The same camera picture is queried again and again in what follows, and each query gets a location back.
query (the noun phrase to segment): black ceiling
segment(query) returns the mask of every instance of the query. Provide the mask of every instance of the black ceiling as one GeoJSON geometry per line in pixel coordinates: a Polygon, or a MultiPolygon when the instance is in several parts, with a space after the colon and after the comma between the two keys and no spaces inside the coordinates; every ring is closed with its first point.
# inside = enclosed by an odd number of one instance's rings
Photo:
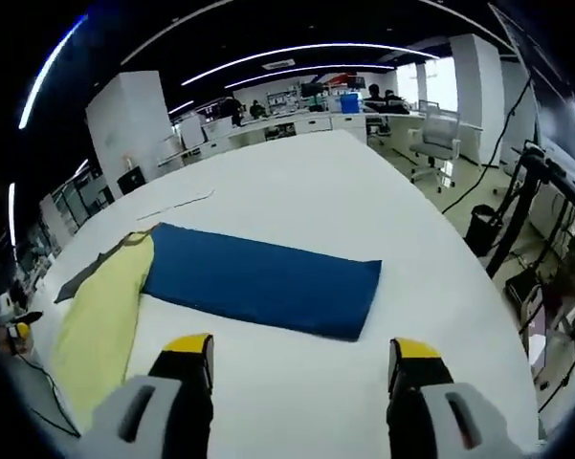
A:
{"type": "MultiPolygon", "coordinates": [[[[492,36],[467,21],[418,0],[385,0],[328,4],[232,0],[173,28],[126,64],[121,62],[146,40],[166,27],[212,4],[211,0],[155,0],[153,2],[48,1],[17,5],[17,14],[5,12],[0,50],[0,103],[7,133],[0,136],[0,182],[16,181],[25,191],[18,201],[20,218],[27,223],[37,203],[63,183],[84,160],[95,160],[84,123],[84,109],[106,82],[120,71],[159,70],[168,109],[194,99],[198,103],[225,94],[224,86],[263,74],[262,63],[291,57],[298,65],[373,63],[384,51],[332,49],[276,55],[247,62],[191,83],[181,82],[240,57],[302,44],[368,42],[409,47],[425,39],[477,33],[499,45],[492,36]],[[38,95],[31,120],[23,131],[19,117],[34,78],[47,55],[73,24],[84,21],[55,61],[38,95]]],[[[485,1],[438,1],[460,11],[505,39],[485,1]]],[[[446,42],[428,50],[446,55],[446,42]]],[[[416,59],[403,55],[385,62],[401,65],[416,59]]]]}

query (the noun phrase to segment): yellow cloth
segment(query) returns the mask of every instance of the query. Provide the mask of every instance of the yellow cloth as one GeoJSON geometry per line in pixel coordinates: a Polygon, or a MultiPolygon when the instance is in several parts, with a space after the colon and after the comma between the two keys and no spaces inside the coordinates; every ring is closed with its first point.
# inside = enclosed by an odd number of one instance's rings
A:
{"type": "Polygon", "coordinates": [[[126,241],[79,287],[55,344],[55,376],[83,430],[94,408],[123,383],[153,261],[151,236],[134,233],[126,241]]]}

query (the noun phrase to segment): gray cloth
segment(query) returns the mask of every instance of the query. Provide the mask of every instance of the gray cloth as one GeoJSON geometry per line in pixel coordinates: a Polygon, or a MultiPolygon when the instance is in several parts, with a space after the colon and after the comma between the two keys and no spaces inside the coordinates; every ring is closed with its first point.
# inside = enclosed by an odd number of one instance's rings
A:
{"type": "Polygon", "coordinates": [[[70,279],[68,282],[66,282],[64,285],[62,285],[61,289],[59,289],[59,294],[57,294],[57,298],[55,299],[55,304],[65,300],[65,299],[74,298],[75,295],[77,294],[78,288],[81,286],[81,284],[88,277],[93,275],[98,270],[98,268],[100,266],[102,266],[102,263],[104,263],[106,260],[108,260],[113,253],[115,253],[116,251],[118,251],[121,248],[121,246],[122,246],[122,243],[119,243],[117,246],[115,246],[113,249],[111,249],[107,253],[101,253],[100,255],[98,255],[98,258],[96,258],[96,261],[91,263],[89,266],[83,268],[82,271],[80,271],[72,279],[70,279]]]}
{"type": "MultiPolygon", "coordinates": [[[[138,231],[137,234],[150,234],[153,231],[153,228],[150,228],[147,231],[138,231]]],[[[96,261],[91,263],[89,266],[83,268],[77,275],[75,275],[72,279],[70,279],[68,282],[62,285],[61,289],[59,289],[59,294],[57,294],[57,298],[55,299],[54,303],[57,304],[61,301],[64,301],[65,299],[74,298],[81,284],[85,282],[85,280],[88,277],[94,275],[98,270],[98,268],[102,266],[102,264],[106,260],[108,260],[111,256],[113,256],[115,252],[117,252],[123,246],[136,246],[143,240],[142,238],[140,241],[128,241],[127,239],[132,234],[133,234],[132,232],[127,234],[121,241],[119,241],[119,244],[117,244],[107,253],[100,253],[98,255],[98,258],[96,258],[96,261]]]]}

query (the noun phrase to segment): blue cloth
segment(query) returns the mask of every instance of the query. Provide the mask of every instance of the blue cloth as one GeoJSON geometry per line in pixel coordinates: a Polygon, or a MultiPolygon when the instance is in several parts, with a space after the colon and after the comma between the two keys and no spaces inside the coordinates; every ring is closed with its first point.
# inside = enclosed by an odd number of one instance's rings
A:
{"type": "Polygon", "coordinates": [[[356,340],[381,261],[309,251],[161,224],[143,292],[205,313],[356,340]]]}

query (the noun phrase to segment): white pillar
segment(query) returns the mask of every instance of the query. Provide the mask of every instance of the white pillar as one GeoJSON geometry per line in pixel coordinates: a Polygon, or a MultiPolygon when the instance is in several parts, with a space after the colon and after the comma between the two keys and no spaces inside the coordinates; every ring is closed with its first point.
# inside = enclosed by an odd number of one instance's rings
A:
{"type": "MultiPolygon", "coordinates": [[[[482,164],[487,164],[504,124],[504,86],[498,48],[479,36],[467,34],[451,37],[451,49],[461,120],[482,128],[478,157],[482,164]]],[[[500,151],[501,144],[492,165],[499,164],[500,151]]]]}
{"type": "Polygon", "coordinates": [[[115,76],[87,106],[87,125],[103,175],[115,199],[117,180],[129,158],[150,182],[160,176],[157,162],[172,136],[160,75],[156,71],[115,76]]]}
{"type": "MultiPolygon", "coordinates": [[[[502,81],[504,84],[504,116],[508,115],[520,92],[527,82],[528,75],[520,62],[501,62],[502,81]]],[[[502,140],[500,159],[514,168],[519,155],[511,147],[521,149],[526,140],[534,140],[534,125],[536,123],[536,101],[531,88],[528,88],[523,99],[515,110],[506,128],[506,134],[502,140]]]]}
{"type": "Polygon", "coordinates": [[[386,73],[387,89],[390,89],[395,94],[398,94],[398,74],[395,70],[386,73]]]}
{"type": "Polygon", "coordinates": [[[428,74],[425,64],[417,64],[417,87],[419,88],[419,100],[428,99],[428,74]]]}

